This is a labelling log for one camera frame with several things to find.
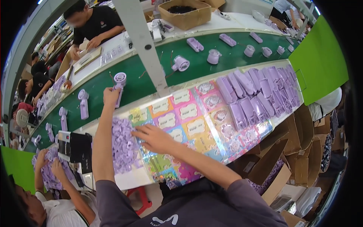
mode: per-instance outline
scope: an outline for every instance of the black electronic device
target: black electronic device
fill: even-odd
[[[69,163],[80,163],[81,173],[92,172],[92,136],[90,134],[58,132],[58,156]]]

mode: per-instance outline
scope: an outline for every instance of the holographic sticker sheet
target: holographic sticker sheet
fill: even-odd
[[[131,110],[129,119],[132,126],[158,126],[175,141],[223,164],[245,154],[273,129],[268,120],[237,131],[214,80],[179,91],[145,109]],[[195,168],[170,155],[140,147],[144,166],[155,182],[166,181],[172,189],[203,177]]]

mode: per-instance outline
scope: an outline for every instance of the hand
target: hand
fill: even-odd
[[[54,176],[62,183],[68,180],[66,173],[64,172],[64,169],[62,167],[62,164],[58,160],[58,158],[54,159],[54,162],[52,164],[52,173]]]
[[[114,91],[112,91],[113,88],[106,88],[103,91],[103,103],[104,105],[108,105],[111,104],[113,106],[115,106],[117,99],[120,95],[121,89],[118,88]]]
[[[37,158],[37,163],[35,164],[36,169],[43,168],[49,162],[48,159],[45,159],[45,155],[47,152],[48,152],[48,149],[43,149],[39,152],[38,158]]]
[[[70,50],[70,57],[75,60],[78,61],[80,59],[79,55],[78,55],[78,51],[82,51],[80,48],[73,46]]]
[[[141,145],[152,152],[173,155],[172,153],[181,145],[168,133],[154,125],[147,124],[135,128],[137,131],[133,131],[131,134],[145,140],[145,143],[141,143]]]
[[[98,46],[101,44],[102,40],[103,40],[103,39],[102,39],[100,36],[96,36],[96,37],[94,37],[93,39],[91,39],[91,40],[89,41],[89,43],[87,43],[87,47],[86,47],[86,49],[87,49],[87,50],[90,50],[90,49],[92,49],[92,48],[96,48],[96,47],[98,47]]]

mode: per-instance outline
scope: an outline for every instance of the metal pole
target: metal pole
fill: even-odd
[[[115,9],[160,97],[170,94],[140,2],[113,0]]]

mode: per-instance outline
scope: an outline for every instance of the printed label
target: printed label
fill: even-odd
[[[251,169],[252,169],[252,167],[255,165],[255,163],[254,162],[249,162],[248,164],[247,164],[247,166],[244,168],[244,172],[246,172],[246,173],[248,173]]]

